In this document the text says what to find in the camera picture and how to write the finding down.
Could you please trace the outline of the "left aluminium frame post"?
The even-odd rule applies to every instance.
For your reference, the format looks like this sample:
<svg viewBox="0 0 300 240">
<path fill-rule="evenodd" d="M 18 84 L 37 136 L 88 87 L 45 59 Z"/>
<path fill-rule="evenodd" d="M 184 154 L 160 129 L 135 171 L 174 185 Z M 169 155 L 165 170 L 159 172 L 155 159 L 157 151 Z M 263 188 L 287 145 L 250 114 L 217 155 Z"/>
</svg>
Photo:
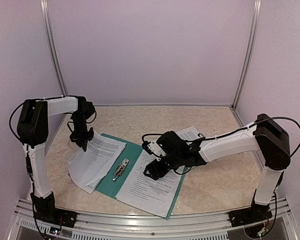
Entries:
<svg viewBox="0 0 300 240">
<path fill-rule="evenodd" d="M 57 48 L 54 39 L 53 27 L 50 17 L 50 9 L 49 9 L 49 1 L 48 0 L 40 0 L 40 9 L 43 19 L 43 27 L 47 39 L 47 45 L 49 49 L 49 54 L 52 62 L 52 66 L 56 75 L 57 84 L 59 86 L 60 92 L 63 96 L 68 95 L 68 90 L 66 87 L 66 83 L 62 74 L 62 69 L 57 53 Z"/>
</svg>

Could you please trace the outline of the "aluminium frame post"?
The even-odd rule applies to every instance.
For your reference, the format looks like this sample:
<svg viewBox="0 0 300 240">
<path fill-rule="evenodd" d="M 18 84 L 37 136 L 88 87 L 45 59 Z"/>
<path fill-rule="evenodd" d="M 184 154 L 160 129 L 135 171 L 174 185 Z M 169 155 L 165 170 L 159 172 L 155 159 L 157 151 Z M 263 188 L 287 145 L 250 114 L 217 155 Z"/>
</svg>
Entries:
<svg viewBox="0 0 300 240">
<path fill-rule="evenodd" d="M 57 53 L 57 48 L 54 39 L 53 27 L 50 17 L 50 9 L 49 9 L 49 1 L 48 0 L 40 0 L 40 9 L 43 19 L 43 27 L 47 39 L 47 45 L 49 49 L 49 54 L 52 62 L 52 66 L 56 75 L 57 84 L 59 86 L 60 92 L 63 96 L 68 95 L 68 90 L 66 87 L 66 83 L 62 74 L 62 69 Z"/>
<path fill-rule="evenodd" d="M 235 91 L 235 95 L 234 95 L 234 99 L 233 99 L 233 102 L 231 105 L 232 109 L 234 111 L 236 111 L 239 106 L 240 99 L 243 94 L 244 86 L 246 83 L 249 66 L 250 66 L 250 63 L 252 60 L 254 45 L 255 45 L 257 32 L 258 32 L 258 25 L 259 25 L 260 14 L 261 14 L 261 6 L 262 6 L 261 0 L 254 1 L 247 47 L 246 47 L 246 51 L 245 51 L 245 55 L 244 55 L 244 59 L 243 59 L 242 69 L 241 69 L 240 76 L 239 76 L 239 82 L 238 82 L 238 85 L 237 85 L 237 88 Z"/>
</svg>

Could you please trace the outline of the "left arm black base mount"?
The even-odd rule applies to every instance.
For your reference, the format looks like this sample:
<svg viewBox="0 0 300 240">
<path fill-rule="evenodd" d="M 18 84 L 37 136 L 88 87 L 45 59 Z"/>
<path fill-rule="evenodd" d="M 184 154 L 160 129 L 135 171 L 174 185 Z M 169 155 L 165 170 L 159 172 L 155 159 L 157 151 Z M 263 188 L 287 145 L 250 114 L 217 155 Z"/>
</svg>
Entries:
<svg viewBox="0 0 300 240">
<path fill-rule="evenodd" d="M 33 205 L 33 216 L 36 220 L 58 225 L 61 227 L 74 228 L 78 213 L 71 210 L 57 208 L 55 206 L 54 193 L 47 197 L 38 197 L 30 194 Z"/>
</svg>

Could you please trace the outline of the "printed paper sheet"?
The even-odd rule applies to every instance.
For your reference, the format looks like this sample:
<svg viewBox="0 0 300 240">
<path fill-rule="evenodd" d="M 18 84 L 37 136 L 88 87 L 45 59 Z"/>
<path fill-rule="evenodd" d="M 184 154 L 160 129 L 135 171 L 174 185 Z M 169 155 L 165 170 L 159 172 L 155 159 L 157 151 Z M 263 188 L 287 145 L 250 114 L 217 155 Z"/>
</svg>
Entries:
<svg viewBox="0 0 300 240">
<path fill-rule="evenodd" d="M 183 130 L 177 131 L 176 134 L 185 141 L 193 141 L 199 139 L 198 134 L 200 132 L 194 127 L 188 127 Z"/>
<path fill-rule="evenodd" d="M 86 150 L 79 149 L 68 162 L 68 172 L 74 184 L 92 194 L 99 182 L 126 148 L 126 143 L 94 132 Z"/>
</svg>

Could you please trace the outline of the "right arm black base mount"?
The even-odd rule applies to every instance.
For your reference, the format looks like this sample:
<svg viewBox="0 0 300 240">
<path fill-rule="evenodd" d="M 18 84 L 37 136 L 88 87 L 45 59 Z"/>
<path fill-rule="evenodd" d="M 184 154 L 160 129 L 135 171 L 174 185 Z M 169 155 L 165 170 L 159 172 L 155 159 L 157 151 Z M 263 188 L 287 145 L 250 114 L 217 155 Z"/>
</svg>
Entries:
<svg viewBox="0 0 300 240">
<path fill-rule="evenodd" d="M 260 205 L 253 199 L 251 205 L 239 210 L 232 210 L 228 213 L 231 226 L 239 227 L 269 220 L 273 217 L 270 205 Z"/>
</svg>

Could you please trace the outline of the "paper sheets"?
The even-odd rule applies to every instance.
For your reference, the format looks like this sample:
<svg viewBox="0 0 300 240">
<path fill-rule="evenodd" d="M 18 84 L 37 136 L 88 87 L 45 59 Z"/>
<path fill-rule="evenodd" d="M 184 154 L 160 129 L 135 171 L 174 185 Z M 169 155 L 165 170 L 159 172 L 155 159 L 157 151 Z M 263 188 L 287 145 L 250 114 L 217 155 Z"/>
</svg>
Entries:
<svg viewBox="0 0 300 240">
<path fill-rule="evenodd" d="M 158 180 L 145 176 L 145 167 L 153 160 L 155 157 L 142 151 L 115 198 L 131 207 L 169 219 L 182 177 L 173 171 Z"/>
</svg>

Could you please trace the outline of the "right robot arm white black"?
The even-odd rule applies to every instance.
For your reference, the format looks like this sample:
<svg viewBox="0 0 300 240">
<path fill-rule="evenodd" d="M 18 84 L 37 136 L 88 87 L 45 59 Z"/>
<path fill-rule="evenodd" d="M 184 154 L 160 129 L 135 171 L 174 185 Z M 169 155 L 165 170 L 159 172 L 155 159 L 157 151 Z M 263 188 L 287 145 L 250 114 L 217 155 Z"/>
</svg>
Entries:
<svg viewBox="0 0 300 240">
<path fill-rule="evenodd" d="M 262 113 L 255 121 L 231 132 L 193 140 L 182 139 L 173 130 L 157 133 L 154 141 L 143 136 L 143 150 L 155 157 L 143 173 L 156 181 L 181 167 L 192 169 L 235 155 L 262 155 L 264 165 L 257 168 L 259 183 L 245 212 L 250 222 L 256 222 L 268 211 L 283 172 L 291 163 L 289 134 L 276 120 Z"/>
</svg>

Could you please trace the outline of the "right aluminium frame post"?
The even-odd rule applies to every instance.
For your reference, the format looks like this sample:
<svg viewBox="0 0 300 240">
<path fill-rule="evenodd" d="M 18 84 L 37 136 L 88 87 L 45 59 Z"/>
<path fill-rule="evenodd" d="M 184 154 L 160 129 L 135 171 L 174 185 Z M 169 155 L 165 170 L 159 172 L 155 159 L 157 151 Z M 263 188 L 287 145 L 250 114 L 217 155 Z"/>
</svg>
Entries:
<svg viewBox="0 0 300 240">
<path fill-rule="evenodd" d="M 231 105 L 232 109 L 234 111 L 236 111 L 239 106 L 240 99 L 243 94 L 244 86 L 246 83 L 249 66 L 250 66 L 250 63 L 252 60 L 254 45 L 255 45 L 257 32 L 258 32 L 258 25 L 259 25 L 260 14 L 261 14 L 261 6 L 262 6 L 261 0 L 254 1 L 247 47 L 246 47 L 246 51 L 245 51 L 245 55 L 244 55 L 244 59 L 243 59 L 242 69 L 241 69 L 240 76 L 239 76 L 239 82 L 238 82 L 238 85 L 237 85 L 237 88 L 235 91 L 235 95 L 234 95 L 234 99 L 233 99 L 233 102 Z"/>
</svg>

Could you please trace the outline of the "dark teal folder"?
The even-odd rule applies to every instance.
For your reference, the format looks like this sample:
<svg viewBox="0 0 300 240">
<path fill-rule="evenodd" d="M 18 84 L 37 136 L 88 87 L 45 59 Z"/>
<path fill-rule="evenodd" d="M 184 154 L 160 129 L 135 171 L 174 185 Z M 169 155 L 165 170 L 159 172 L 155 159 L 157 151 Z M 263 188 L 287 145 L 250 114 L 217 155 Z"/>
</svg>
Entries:
<svg viewBox="0 0 300 240">
<path fill-rule="evenodd" d="M 109 170 L 109 172 L 107 173 L 107 175 L 99 182 L 99 184 L 97 185 L 97 187 L 95 188 L 95 191 L 102 193 L 112 199 L 116 200 L 116 195 L 119 192 L 119 190 L 121 189 L 123 183 L 125 182 L 127 176 L 129 175 L 130 171 L 132 170 L 134 164 L 136 163 L 138 157 L 140 156 L 140 154 L 142 153 L 143 148 L 135 143 L 129 142 L 127 140 L 118 138 L 118 137 L 114 137 L 108 134 L 103 133 L 102 136 L 120 141 L 120 142 L 125 142 L 126 143 L 126 147 L 123 150 L 123 152 L 120 154 L 120 156 L 117 158 L 117 160 L 114 162 L 114 164 L 112 165 L 111 169 Z M 114 171 L 117 168 L 117 166 L 124 160 L 124 159 L 128 159 L 129 163 L 127 165 L 127 167 L 125 168 L 123 174 L 115 181 L 112 181 L 112 178 L 114 177 Z M 179 185 L 179 191 L 181 190 L 181 186 L 184 180 L 184 176 L 181 175 L 181 180 L 180 180 L 180 185 Z"/>
</svg>

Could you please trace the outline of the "front aluminium rail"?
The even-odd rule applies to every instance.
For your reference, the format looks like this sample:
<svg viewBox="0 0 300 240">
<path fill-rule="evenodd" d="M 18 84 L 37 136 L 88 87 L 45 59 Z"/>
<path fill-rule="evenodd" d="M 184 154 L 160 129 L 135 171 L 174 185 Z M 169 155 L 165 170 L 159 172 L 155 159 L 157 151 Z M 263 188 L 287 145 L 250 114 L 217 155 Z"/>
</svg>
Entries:
<svg viewBox="0 0 300 240">
<path fill-rule="evenodd" d="M 247 226 L 233 227 L 227 211 L 157 216 L 115 215 L 79 211 L 73 228 L 34 221 L 32 204 L 20 199 L 12 215 L 7 240 L 41 239 L 46 233 L 56 240 L 246 240 Z"/>
</svg>

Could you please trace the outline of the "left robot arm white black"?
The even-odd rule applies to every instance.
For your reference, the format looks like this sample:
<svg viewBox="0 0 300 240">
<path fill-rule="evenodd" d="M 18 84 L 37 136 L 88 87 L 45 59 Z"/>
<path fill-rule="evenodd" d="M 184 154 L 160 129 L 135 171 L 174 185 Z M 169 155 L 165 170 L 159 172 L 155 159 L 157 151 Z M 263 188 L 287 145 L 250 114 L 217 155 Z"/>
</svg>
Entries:
<svg viewBox="0 0 300 240">
<path fill-rule="evenodd" d="M 27 174 L 32 182 L 30 197 L 34 217 L 53 223 L 61 219 L 63 211 L 55 206 L 46 169 L 49 118 L 70 114 L 74 127 L 70 131 L 70 141 L 85 151 L 94 137 L 94 130 L 87 127 L 87 120 L 96 114 L 96 110 L 93 103 L 84 96 L 27 99 L 20 105 L 20 109 L 16 137 L 22 143 Z"/>
</svg>

